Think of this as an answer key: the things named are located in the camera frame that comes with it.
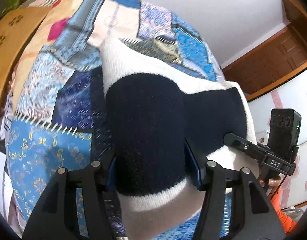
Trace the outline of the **person's right hand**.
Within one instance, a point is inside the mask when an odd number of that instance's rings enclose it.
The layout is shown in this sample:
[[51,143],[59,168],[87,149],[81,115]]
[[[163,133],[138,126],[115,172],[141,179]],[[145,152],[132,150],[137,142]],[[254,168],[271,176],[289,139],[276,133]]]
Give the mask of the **person's right hand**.
[[266,184],[269,187],[278,187],[281,183],[281,177],[277,176],[277,177],[271,178],[271,179],[268,180],[268,182],[265,182],[264,179],[259,177],[258,181],[259,181],[259,183],[262,187],[265,187]]

